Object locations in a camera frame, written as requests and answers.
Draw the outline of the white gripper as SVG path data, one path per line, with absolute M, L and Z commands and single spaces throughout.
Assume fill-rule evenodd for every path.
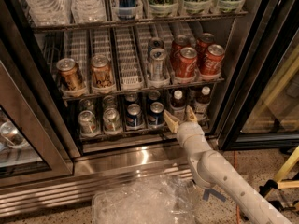
M 169 130 L 177 134 L 177 140 L 188 155 L 202 153 L 211 150 L 211 146 L 205 138 L 202 127 L 197 123 L 198 119 L 192 108 L 186 106 L 186 120 L 179 126 L 179 119 L 169 111 L 164 110 L 164 121 Z

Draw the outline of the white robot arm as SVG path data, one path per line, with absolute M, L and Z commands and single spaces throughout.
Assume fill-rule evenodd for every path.
M 193 180 L 202 189 L 222 188 L 252 224 L 292 224 L 258 193 L 205 138 L 193 110 L 187 106 L 187 120 L 164 110 L 164 121 L 185 149 Z

